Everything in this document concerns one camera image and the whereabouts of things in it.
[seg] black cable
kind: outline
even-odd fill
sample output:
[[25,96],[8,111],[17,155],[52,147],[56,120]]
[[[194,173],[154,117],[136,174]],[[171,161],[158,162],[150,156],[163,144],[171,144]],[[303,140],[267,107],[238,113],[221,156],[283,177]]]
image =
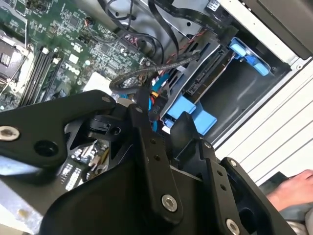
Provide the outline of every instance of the black cable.
[[[100,4],[101,8],[106,11],[106,7],[107,7],[107,3],[105,2],[105,0],[98,0],[98,3]],[[133,32],[130,32],[128,31],[124,25],[116,19],[116,17],[113,15],[113,13],[108,10],[108,16],[110,18],[112,18],[112,20],[114,21],[114,23],[121,29],[123,30],[125,33],[127,34],[131,34],[137,38],[143,38],[145,39],[145,41],[147,41],[148,43],[150,43],[153,47],[156,48],[156,43],[157,42],[159,44],[159,47],[161,49],[161,64],[163,64],[164,62],[164,47],[162,45],[162,43],[156,38],[156,37],[153,37],[149,34],[146,34],[146,33],[133,33]]]
[[129,12],[129,14],[127,14],[126,16],[123,16],[123,17],[119,17],[119,18],[117,18],[117,17],[111,17],[110,15],[109,15],[109,7],[110,7],[110,5],[113,3],[113,2],[116,2],[117,0],[110,0],[109,2],[108,2],[108,4],[107,4],[107,6],[106,6],[106,8],[105,8],[105,12],[106,12],[106,14],[111,18],[111,20],[113,20],[113,21],[116,21],[116,20],[118,20],[118,21],[125,21],[125,20],[127,20],[127,19],[129,19],[129,21],[131,22],[132,20],[135,20],[135,18],[132,16],[132,6],[131,6],[131,10],[130,10],[130,12]]
[[102,38],[100,38],[100,37],[98,37],[98,36],[96,36],[96,35],[93,34],[93,31],[91,30],[90,25],[86,25],[86,28],[87,28],[88,32],[90,33],[91,37],[92,37],[95,41],[97,41],[97,42],[99,42],[99,43],[114,44],[114,43],[119,42],[123,37],[125,37],[125,34],[122,34],[122,35],[121,35],[120,37],[118,37],[118,38],[112,38],[111,40],[104,40],[104,39],[102,39]]
[[133,8],[134,8],[134,0],[131,0],[131,7],[129,8],[129,19],[128,19],[128,27],[127,30],[131,28],[131,23],[132,23],[132,15],[133,15]]
[[176,55],[177,55],[177,58],[178,58],[179,43],[178,43],[177,38],[176,38],[174,32],[172,31],[171,27],[169,26],[169,24],[164,20],[164,18],[159,13],[159,11],[158,11],[158,9],[156,7],[155,0],[148,0],[148,7],[149,7],[151,13],[153,14],[154,18],[156,19],[156,21],[162,26],[162,28],[165,30],[167,35],[173,41],[173,43],[174,43],[174,45],[176,47]]
[[159,65],[159,66],[150,66],[148,68],[143,68],[135,71],[131,71],[122,75],[119,75],[116,79],[114,79],[110,83],[110,90],[117,94],[134,94],[140,88],[140,86],[130,87],[130,88],[121,88],[120,86],[133,77],[139,76],[143,73],[150,73],[150,72],[158,72],[162,70],[170,70],[173,68],[177,68],[184,64],[188,64],[191,61],[197,60],[200,58],[200,53],[186,53],[179,56],[179,59],[171,64],[167,65]]

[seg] ram slot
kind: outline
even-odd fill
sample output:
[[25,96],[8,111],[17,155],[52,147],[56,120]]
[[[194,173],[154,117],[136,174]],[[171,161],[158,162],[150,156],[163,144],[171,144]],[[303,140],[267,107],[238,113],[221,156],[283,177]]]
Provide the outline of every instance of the ram slot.
[[42,50],[38,51],[29,81],[19,103],[20,107],[36,102],[42,83],[53,61],[53,56],[54,53],[52,52],[43,53]]

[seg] silver screw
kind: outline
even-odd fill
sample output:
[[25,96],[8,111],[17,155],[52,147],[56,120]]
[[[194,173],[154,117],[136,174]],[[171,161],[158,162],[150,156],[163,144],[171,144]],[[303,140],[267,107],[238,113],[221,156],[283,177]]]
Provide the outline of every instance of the silver screw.
[[0,141],[14,141],[19,136],[18,129],[12,126],[0,126]]
[[205,145],[206,147],[208,147],[208,148],[211,148],[211,145],[210,145],[209,143],[207,143],[207,142],[204,142],[204,145]]
[[231,164],[233,167],[236,167],[236,166],[237,166],[237,163],[236,163],[234,160],[230,160],[229,162],[230,162],[230,164]]
[[303,68],[302,65],[298,65],[298,66],[297,66],[297,70],[301,70],[302,68]]
[[166,194],[162,197],[162,204],[169,212],[177,211],[178,208],[177,201],[175,200],[174,197],[172,197],[169,194]]
[[105,102],[108,102],[108,103],[110,103],[110,102],[111,102],[111,101],[110,101],[110,99],[109,99],[109,98],[107,98],[107,97],[105,97],[105,96],[104,96],[104,97],[102,97],[102,100],[103,100],[103,101],[105,101]]
[[142,113],[142,109],[141,109],[141,108],[137,107],[136,110],[137,110],[138,112]]
[[231,231],[232,234],[234,234],[234,235],[239,235],[240,234],[239,227],[233,220],[227,219],[226,220],[226,225],[227,225],[228,229]]

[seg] hole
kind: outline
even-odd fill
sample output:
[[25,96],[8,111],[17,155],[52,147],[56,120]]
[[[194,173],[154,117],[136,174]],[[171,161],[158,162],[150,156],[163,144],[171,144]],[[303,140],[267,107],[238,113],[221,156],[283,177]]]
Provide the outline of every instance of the hole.
[[203,176],[202,176],[201,173],[197,174],[196,177],[199,178],[199,179],[201,179],[201,180],[203,180]]
[[239,212],[239,217],[242,225],[247,230],[248,234],[253,234],[256,232],[257,230],[256,218],[251,210],[249,210],[248,208],[244,208],[242,211]]
[[53,157],[59,152],[59,147],[52,141],[38,141],[35,143],[34,149],[43,157]]
[[121,133],[121,128],[119,127],[113,127],[110,129],[110,134],[117,136],[119,133]]
[[173,207],[174,206],[174,203],[171,199],[166,199],[166,203],[170,206],[170,207]]
[[223,189],[224,191],[226,191],[226,187],[224,185],[221,185],[221,189]]
[[158,162],[161,161],[161,158],[160,158],[160,156],[159,156],[158,154],[154,155],[154,158],[155,158]]
[[230,224],[230,227],[231,227],[232,230],[236,230],[237,229],[236,226],[233,225],[233,224]]

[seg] black plastic bracket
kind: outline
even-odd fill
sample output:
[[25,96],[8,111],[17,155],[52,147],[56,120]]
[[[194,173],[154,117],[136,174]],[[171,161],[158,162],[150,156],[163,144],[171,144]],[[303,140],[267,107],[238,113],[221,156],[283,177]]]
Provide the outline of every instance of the black plastic bracket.
[[232,158],[221,161],[231,182],[232,191],[245,227],[258,235],[294,235],[290,226],[255,185],[243,168]]
[[[137,166],[144,175],[138,175],[139,180],[145,179],[142,201],[149,223],[157,228],[167,228],[179,224],[183,219],[183,207],[176,187],[170,164],[165,152],[163,138],[154,133],[148,118],[147,110],[136,104],[129,106],[132,126],[134,128],[134,151],[137,153]],[[171,195],[177,208],[167,210],[162,204],[162,197]]]
[[0,175],[36,175],[45,170],[50,174],[57,170],[67,158],[65,126],[114,107],[109,95],[90,91],[1,113],[1,126],[16,128],[20,136],[14,141],[0,141]]

